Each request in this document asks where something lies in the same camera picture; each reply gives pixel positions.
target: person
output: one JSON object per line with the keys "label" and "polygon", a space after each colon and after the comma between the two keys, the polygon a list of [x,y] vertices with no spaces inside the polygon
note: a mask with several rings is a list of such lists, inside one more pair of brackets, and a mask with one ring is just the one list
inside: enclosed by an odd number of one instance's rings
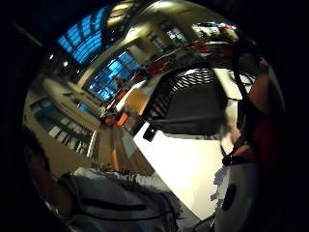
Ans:
{"label": "person", "polygon": [[23,131],[33,183],[70,231],[190,231],[199,222],[158,175],[79,167],[55,181],[39,140],[30,130]]}
{"label": "person", "polygon": [[113,81],[118,89],[124,89],[126,87],[125,82],[121,77],[115,76]]}
{"label": "person", "polygon": [[278,158],[278,132],[269,107],[268,70],[267,62],[260,61],[257,78],[247,99],[239,102],[240,119],[238,128],[233,129],[234,136],[237,136],[231,154],[257,163],[263,178],[271,175]]}

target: glass panel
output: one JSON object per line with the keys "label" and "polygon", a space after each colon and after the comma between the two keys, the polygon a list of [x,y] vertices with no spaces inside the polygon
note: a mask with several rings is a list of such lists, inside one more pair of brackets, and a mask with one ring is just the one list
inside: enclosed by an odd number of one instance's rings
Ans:
{"label": "glass panel", "polygon": [[135,61],[131,61],[129,64],[126,64],[131,70],[135,70],[139,67],[139,65]]}
{"label": "glass panel", "polygon": [[90,18],[90,16],[87,16],[82,20],[83,34],[85,37],[90,34]]}
{"label": "glass panel", "polygon": [[49,131],[54,126],[47,118],[41,118],[39,122],[46,131]]}
{"label": "glass panel", "polygon": [[77,45],[79,42],[81,42],[80,36],[79,36],[79,30],[76,25],[73,25],[71,29],[68,31],[68,37],[72,44]]}
{"label": "glass panel", "polygon": [[70,121],[69,118],[63,118],[60,122],[61,122],[63,125],[66,125],[69,121]]}
{"label": "glass panel", "polygon": [[128,69],[123,69],[121,72],[119,72],[118,76],[122,77],[123,79],[128,79],[131,76],[131,71]]}
{"label": "glass panel", "polygon": [[48,132],[48,134],[54,138],[54,137],[56,137],[56,135],[60,132],[60,130],[61,130],[61,129],[60,129],[59,127],[54,126],[54,127]]}
{"label": "glass panel", "polygon": [[65,140],[67,135],[68,135],[67,132],[61,131],[61,133],[57,137],[57,141],[62,143]]}

